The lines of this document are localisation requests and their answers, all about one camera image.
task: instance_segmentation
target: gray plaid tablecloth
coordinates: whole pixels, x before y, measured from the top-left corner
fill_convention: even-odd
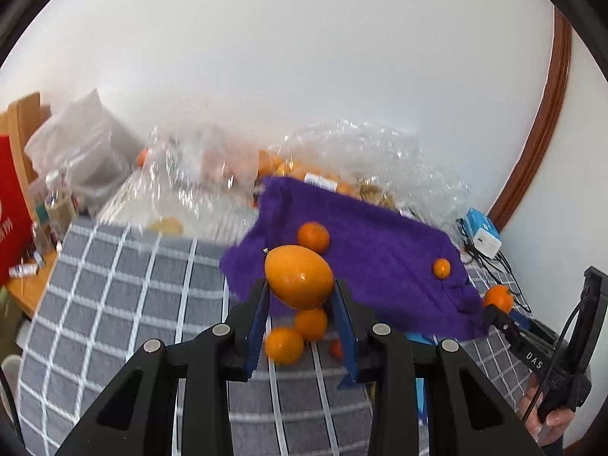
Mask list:
[[[32,454],[55,454],[144,341],[187,341],[226,318],[234,301],[218,268],[224,250],[84,219],[72,224],[32,321],[19,378],[19,417]],[[468,271],[480,292],[493,284],[485,271]],[[499,279],[515,286],[505,274]],[[367,454],[371,404],[363,388],[337,389],[346,371],[328,354],[335,337],[329,332],[311,344],[292,367],[262,352],[248,383],[230,383],[235,455]],[[515,409],[528,369],[510,356],[502,335],[494,329],[463,346]],[[181,448],[183,395],[181,383],[173,454]],[[419,428],[420,453],[427,454],[428,432],[422,422]]]

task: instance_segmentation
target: human hand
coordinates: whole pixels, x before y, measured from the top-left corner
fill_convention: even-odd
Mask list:
[[[538,389],[538,379],[536,375],[533,373],[530,374],[528,378],[528,387],[524,393],[524,397],[519,401],[519,409],[518,415],[519,418],[524,416],[524,413],[530,406],[532,402],[532,398]],[[538,401],[536,402],[536,406],[532,408],[530,412],[530,416],[526,420],[526,429],[528,432],[534,437],[534,440],[538,443],[539,446],[547,446],[551,443],[554,443],[557,439],[559,439],[565,432],[570,422],[574,418],[574,412],[568,408],[558,408],[557,410],[552,411],[546,416],[545,423],[551,430],[543,436],[542,440],[539,440],[540,430],[542,429],[542,423],[538,418],[538,413],[536,409],[542,402],[543,394],[540,393],[538,397]]]

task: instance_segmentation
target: wall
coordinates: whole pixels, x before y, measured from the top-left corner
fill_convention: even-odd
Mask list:
[[[267,139],[330,118],[420,133],[487,210],[546,78],[547,0],[52,0],[0,71],[0,108],[98,87],[140,136],[215,119]]]
[[[505,254],[534,314],[560,331],[576,306],[583,272],[608,273],[608,83],[574,36],[559,122],[534,181],[504,229]],[[608,393],[608,325],[591,362],[593,388],[566,441],[580,438]]]

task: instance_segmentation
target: red bag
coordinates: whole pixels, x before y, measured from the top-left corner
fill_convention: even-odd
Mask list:
[[[32,220],[14,170],[8,135],[0,135],[0,286],[32,241]]]

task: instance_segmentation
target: purple cloth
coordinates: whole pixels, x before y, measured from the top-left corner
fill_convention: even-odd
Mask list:
[[[331,237],[323,257],[334,276],[345,279],[353,298],[378,320],[408,333],[461,340],[487,336],[479,294],[445,233],[296,179],[268,178],[265,185],[255,226],[220,261],[230,291],[241,300],[254,279],[264,277],[263,249],[295,244],[298,228],[317,221]],[[441,257],[452,268],[443,281],[432,271]],[[285,311],[277,305],[271,305],[273,314]]]

